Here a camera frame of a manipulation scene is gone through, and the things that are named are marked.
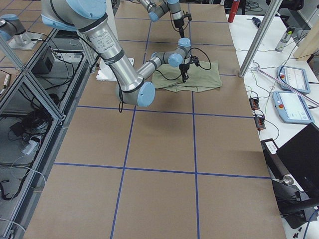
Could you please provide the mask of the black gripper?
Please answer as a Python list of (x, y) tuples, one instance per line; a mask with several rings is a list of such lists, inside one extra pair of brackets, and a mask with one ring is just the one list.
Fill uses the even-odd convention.
[(183, 63), (183, 64), (179, 65), (180, 74), (181, 74), (183, 83), (185, 83), (187, 81), (187, 79), (189, 78), (189, 76), (188, 76), (189, 68), (190, 68), (189, 63)]
[(183, 20), (183, 18), (174, 19), (173, 22), (174, 22), (175, 28), (178, 29), (178, 32), (179, 32), (179, 34), (180, 34), (180, 37), (181, 37), (181, 38), (184, 38), (184, 29), (183, 29), (184, 20)]

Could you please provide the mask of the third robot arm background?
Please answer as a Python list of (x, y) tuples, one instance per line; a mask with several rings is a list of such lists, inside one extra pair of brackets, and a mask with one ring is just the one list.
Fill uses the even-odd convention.
[(15, 14), (5, 14), (0, 17), (0, 36), (14, 50), (31, 50), (36, 41), (32, 41), (32, 34)]

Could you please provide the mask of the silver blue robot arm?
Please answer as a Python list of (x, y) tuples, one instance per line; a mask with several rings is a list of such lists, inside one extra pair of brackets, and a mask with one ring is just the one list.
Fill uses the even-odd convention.
[(92, 42), (106, 65), (114, 73), (118, 86), (117, 97), (123, 104), (149, 106), (155, 98), (155, 87), (147, 78), (161, 65), (169, 64), (180, 69), (183, 81), (188, 78), (191, 64), (191, 42), (184, 36), (184, 19), (191, 20), (190, 13), (181, 10), (177, 0), (165, 0), (157, 6), (150, 0), (140, 2), (155, 22), (166, 13), (171, 13), (175, 27), (181, 36), (177, 49), (170, 52), (155, 52), (141, 68), (135, 70), (123, 48), (109, 27), (104, 0), (43, 0), (41, 16), (44, 24), (56, 29), (79, 31)]
[(166, 13), (170, 13), (174, 23), (174, 30), (179, 32), (181, 38), (184, 38), (184, 19), (191, 21), (191, 14), (181, 10), (178, 0), (164, 0), (160, 5), (156, 5), (151, 0), (141, 0), (140, 3), (147, 10), (152, 22), (158, 21)]

